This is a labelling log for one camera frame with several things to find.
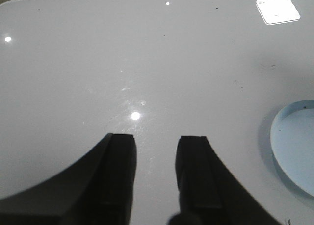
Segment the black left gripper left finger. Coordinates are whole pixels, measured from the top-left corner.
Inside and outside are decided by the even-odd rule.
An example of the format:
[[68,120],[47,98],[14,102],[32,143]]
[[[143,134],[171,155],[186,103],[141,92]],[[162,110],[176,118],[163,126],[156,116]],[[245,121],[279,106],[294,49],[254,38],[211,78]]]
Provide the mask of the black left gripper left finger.
[[132,135],[107,134],[57,175],[0,201],[3,225],[127,225],[136,171]]

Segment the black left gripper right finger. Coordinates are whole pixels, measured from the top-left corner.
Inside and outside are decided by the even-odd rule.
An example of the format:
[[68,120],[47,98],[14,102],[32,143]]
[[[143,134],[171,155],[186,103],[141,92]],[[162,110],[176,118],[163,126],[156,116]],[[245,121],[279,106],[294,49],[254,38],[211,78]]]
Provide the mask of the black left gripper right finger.
[[277,225],[222,163],[205,136],[182,136],[176,151],[180,211],[170,225]]

